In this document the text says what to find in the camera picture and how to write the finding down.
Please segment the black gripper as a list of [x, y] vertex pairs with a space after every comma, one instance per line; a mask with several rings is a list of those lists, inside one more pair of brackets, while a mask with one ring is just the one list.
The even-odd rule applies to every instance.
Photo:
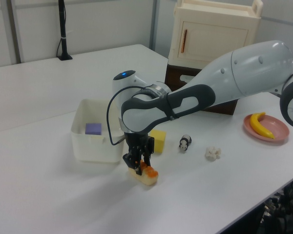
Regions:
[[150, 159], [154, 153], [154, 138], [147, 134], [125, 133], [128, 153], [123, 155], [123, 160], [134, 172], [141, 176], [141, 149], [144, 149], [143, 157], [147, 166], [151, 166]]

